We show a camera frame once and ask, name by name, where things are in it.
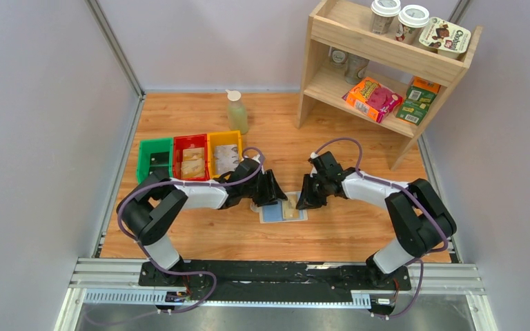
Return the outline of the gold credit card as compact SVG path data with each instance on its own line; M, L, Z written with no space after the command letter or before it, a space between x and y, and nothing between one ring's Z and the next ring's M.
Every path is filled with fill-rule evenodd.
M182 151L182 164L199 164L203 166L205 164L205 148L186 148Z
M298 220L302 218L300 211L297 209L298 198L295 194L290 194L287 199L282 201L282 218L284 221Z

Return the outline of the beige card holder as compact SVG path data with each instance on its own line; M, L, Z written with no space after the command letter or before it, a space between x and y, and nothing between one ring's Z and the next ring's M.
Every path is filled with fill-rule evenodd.
M308 214L306 210L298 210L297 202L300 198L299 192L286 192L287 200L277 200L274 204L257 207L251 204L251 210L259 215L260 223L287 223L295 221L306 221Z

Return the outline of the black credit card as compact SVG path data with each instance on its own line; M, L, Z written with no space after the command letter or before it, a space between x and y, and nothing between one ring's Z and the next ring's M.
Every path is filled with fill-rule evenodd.
M150 167L168 167L170 162L169 152L158 152L150 155Z

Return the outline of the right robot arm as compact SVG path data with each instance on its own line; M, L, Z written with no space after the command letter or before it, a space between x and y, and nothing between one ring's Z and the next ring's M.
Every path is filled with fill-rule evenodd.
M457 231L455 220L425 179L389 181L355 167L344 169L331 152L313 153L308 161L313 169L304 175L298 210L321 208L334 196L388 212L395 238L366 260L366 279L374 288L385 288L396 270L443 245Z

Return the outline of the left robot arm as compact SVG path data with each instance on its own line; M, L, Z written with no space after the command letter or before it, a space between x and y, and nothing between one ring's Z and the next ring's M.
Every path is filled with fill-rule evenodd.
M232 171L207 181L174 179L165 170L149 174L117 207L123 230L154 261L157 277L165 285L177 285L184 275L180 254L168 230L183 210L225 210L242 199L257 207L287 200L272 170L258 159L244 158Z

